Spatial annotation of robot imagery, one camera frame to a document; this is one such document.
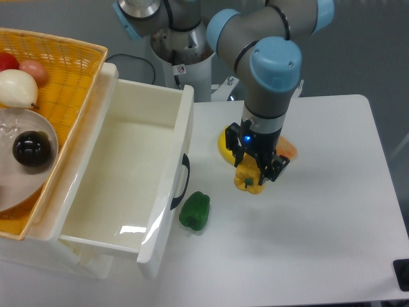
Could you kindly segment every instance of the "yellow object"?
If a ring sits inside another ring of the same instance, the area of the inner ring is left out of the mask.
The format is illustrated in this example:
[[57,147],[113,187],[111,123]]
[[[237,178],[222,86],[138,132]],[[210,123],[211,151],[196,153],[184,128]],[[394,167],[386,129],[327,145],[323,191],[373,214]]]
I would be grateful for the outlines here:
[[220,133],[219,139],[217,140],[217,146],[219,147],[219,152],[222,155],[222,157],[225,158],[225,160],[228,161],[228,163],[235,165],[236,158],[233,157],[233,153],[231,152],[231,150],[228,150],[226,148],[226,135],[224,131],[227,127],[228,126],[225,126],[222,133]]
[[38,109],[33,111],[51,123],[59,145],[58,158],[40,195],[0,212],[0,237],[22,240],[45,206],[107,51],[105,47],[70,38],[0,28],[0,52],[14,55],[20,63],[34,59],[45,67],[49,80],[39,88]]
[[259,194],[263,192],[265,186],[265,184],[258,185],[260,175],[256,160],[250,155],[244,155],[243,160],[236,168],[235,185],[239,190]]

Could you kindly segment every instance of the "wicker basket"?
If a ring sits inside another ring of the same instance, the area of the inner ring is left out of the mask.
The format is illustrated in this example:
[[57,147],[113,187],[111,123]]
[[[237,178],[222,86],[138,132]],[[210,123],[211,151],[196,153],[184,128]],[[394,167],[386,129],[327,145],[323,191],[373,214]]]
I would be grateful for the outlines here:
[[49,199],[107,48],[70,38],[0,28],[0,52],[13,54],[19,62],[35,59],[44,65],[49,80],[39,88],[36,104],[39,109],[33,111],[48,119],[59,143],[58,157],[42,189],[18,206],[0,212],[0,237],[22,240]]

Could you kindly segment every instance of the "black object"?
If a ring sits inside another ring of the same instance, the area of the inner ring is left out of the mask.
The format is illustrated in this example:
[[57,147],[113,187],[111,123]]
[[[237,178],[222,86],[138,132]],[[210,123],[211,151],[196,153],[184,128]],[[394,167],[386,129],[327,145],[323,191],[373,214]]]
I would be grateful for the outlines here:
[[235,61],[234,71],[235,71],[236,73],[237,73],[237,66],[238,66],[240,60],[242,59],[243,55],[244,55],[247,51],[249,51],[251,48],[253,48],[258,42],[259,42],[258,40],[253,41],[253,42],[251,42],[249,45],[245,46],[242,51],[240,51],[240,53],[238,54],[238,56],[237,56],[237,58],[236,58],[236,61]]
[[29,167],[46,163],[51,156],[51,144],[45,132],[25,131],[13,143],[13,156],[20,164]]
[[279,14],[282,23],[284,24],[284,28],[286,30],[286,40],[290,40],[290,33],[289,33],[289,24],[288,24],[288,20],[287,20],[287,16],[286,14],[284,14],[284,12],[276,5],[272,5],[271,6],[274,10],[276,10],[276,12]]
[[189,177],[190,177],[190,162],[189,162],[189,158],[187,157],[187,155],[184,153],[183,154],[183,158],[181,160],[181,164],[186,166],[187,168],[187,178],[186,178],[186,184],[185,184],[185,188],[183,189],[182,194],[179,197],[174,197],[172,199],[172,204],[171,204],[171,210],[175,209],[180,202],[182,201],[183,197],[185,197],[185,193],[187,190],[187,184],[189,183]]
[[155,83],[155,79],[156,79],[156,70],[155,67],[153,66],[153,64],[151,62],[149,62],[147,59],[141,58],[140,56],[133,56],[131,54],[125,54],[125,53],[117,53],[117,54],[113,54],[112,56],[109,56],[105,62],[110,63],[110,61],[112,61],[113,58],[116,58],[118,56],[124,56],[127,58],[131,58],[131,59],[139,59],[141,61],[144,61],[145,63],[147,63],[151,68],[152,68],[152,72],[153,72],[153,78],[150,84],[154,84]]
[[275,151],[281,129],[261,134],[251,131],[250,126],[251,121],[247,120],[242,122],[241,126],[232,123],[226,128],[226,148],[231,150],[235,157],[235,167],[243,160],[244,153],[256,160],[261,173],[258,185],[263,185],[267,180],[274,182],[289,164],[287,157],[277,155]]
[[409,259],[395,260],[394,269],[399,288],[405,292],[409,291]]

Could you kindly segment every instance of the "gray floor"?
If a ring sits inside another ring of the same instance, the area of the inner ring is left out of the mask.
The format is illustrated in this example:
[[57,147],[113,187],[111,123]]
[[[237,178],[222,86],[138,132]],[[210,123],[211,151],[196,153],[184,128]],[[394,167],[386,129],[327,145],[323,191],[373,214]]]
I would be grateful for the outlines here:
[[[131,42],[111,9],[113,0],[42,0],[0,3],[0,27],[28,29],[104,45],[116,53],[147,56],[146,40]],[[409,145],[392,152],[409,133],[409,0],[335,0],[336,15],[328,28],[295,40],[304,64],[304,96],[362,94],[373,110],[383,149],[406,225],[409,225]],[[203,14],[211,18],[222,8],[249,13],[264,0],[203,0]],[[141,82],[152,78],[142,61],[116,63],[120,77]],[[213,83],[231,72],[217,58]],[[156,84],[163,84],[157,76]],[[358,155],[351,148],[351,156]]]

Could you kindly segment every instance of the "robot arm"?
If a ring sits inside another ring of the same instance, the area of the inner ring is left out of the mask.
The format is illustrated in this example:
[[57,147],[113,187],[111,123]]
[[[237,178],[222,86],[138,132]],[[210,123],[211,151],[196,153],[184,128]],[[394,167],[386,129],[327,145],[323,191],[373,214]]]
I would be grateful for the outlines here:
[[117,5],[140,36],[164,28],[190,31],[201,23],[200,0],[117,0]]
[[300,79],[301,52],[290,38],[316,32],[333,16],[333,0],[267,0],[246,17],[223,10],[208,25],[208,43],[246,87],[242,120],[226,129],[226,147],[236,167],[244,153],[256,160],[259,185],[275,181],[289,163],[275,147]]

